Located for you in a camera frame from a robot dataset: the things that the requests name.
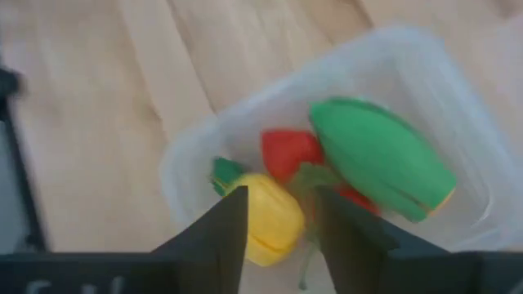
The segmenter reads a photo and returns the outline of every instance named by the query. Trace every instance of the plastic toy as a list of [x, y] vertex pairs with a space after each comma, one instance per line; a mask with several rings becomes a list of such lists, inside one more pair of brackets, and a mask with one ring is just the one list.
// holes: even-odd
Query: plastic toy
[[293, 195], [297, 195], [299, 198], [306, 215], [306, 237], [311, 241], [300, 270], [300, 282], [298, 284], [301, 290], [306, 290], [306, 272], [313, 255], [320, 249], [317, 236], [318, 224], [315, 219], [316, 203], [314, 200], [315, 195], [319, 193], [318, 188], [334, 188], [341, 196], [367, 209], [374, 215], [377, 215], [379, 210], [365, 196], [347, 185], [340, 176], [325, 165], [302, 163], [299, 170], [287, 184], [287, 187]]
[[222, 196], [240, 186], [248, 188], [248, 237], [246, 257], [260, 266], [283, 260], [295, 247], [305, 227], [305, 217], [296, 199], [270, 177], [242, 173], [238, 163], [216, 158], [212, 183]]
[[334, 98], [313, 104], [311, 123], [325, 156], [343, 178], [380, 207], [418, 222], [454, 191], [454, 174], [407, 122], [368, 102]]
[[279, 183], [291, 180], [301, 163], [324, 163], [321, 145], [310, 131], [266, 130], [261, 134], [261, 150], [267, 171]]

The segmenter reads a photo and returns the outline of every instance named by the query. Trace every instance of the wooden surface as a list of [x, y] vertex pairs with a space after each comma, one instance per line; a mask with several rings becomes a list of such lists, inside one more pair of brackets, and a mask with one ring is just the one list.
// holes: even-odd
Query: wooden surface
[[0, 1], [2, 57], [52, 248], [149, 250], [171, 233], [159, 190], [162, 124], [116, 3]]
[[506, 55], [521, 57], [522, 11], [520, 0], [0, 0], [52, 248], [146, 251], [172, 237], [166, 142], [372, 26], [441, 36], [496, 113], [514, 114], [522, 75]]

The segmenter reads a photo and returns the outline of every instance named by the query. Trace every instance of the plastic container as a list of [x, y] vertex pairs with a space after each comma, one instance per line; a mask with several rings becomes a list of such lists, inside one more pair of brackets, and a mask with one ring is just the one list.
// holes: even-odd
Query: plastic container
[[[520, 163], [441, 43], [409, 28], [382, 29], [346, 43], [179, 136], [161, 166], [163, 192], [178, 229], [220, 201], [207, 179], [214, 156], [225, 155], [263, 172], [261, 130], [310, 128], [308, 103], [330, 96], [358, 96], [399, 114], [426, 136], [457, 175], [455, 195], [429, 219], [415, 225], [394, 214], [385, 218], [450, 251], [517, 245], [512, 241], [521, 236], [523, 220]], [[298, 292], [302, 255], [300, 247], [286, 261], [265, 269], [246, 262], [242, 292]], [[311, 291], [332, 292], [320, 254], [311, 268]]]

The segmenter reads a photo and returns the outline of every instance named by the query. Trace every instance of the red toy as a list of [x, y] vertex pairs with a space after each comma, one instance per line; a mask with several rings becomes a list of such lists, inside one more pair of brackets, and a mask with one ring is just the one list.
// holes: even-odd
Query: red toy
[[374, 215], [377, 216], [379, 214], [378, 207], [356, 189], [347, 186], [343, 187], [343, 189], [339, 189], [338, 193], [346, 199], [351, 200], [353, 203], [365, 208], [369, 212], [372, 212]]
[[267, 171], [282, 184], [292, 179], [302, 163], [324, 163], [321, 145], [310, 131], [283, 128], [264, 131], [261, 150]]

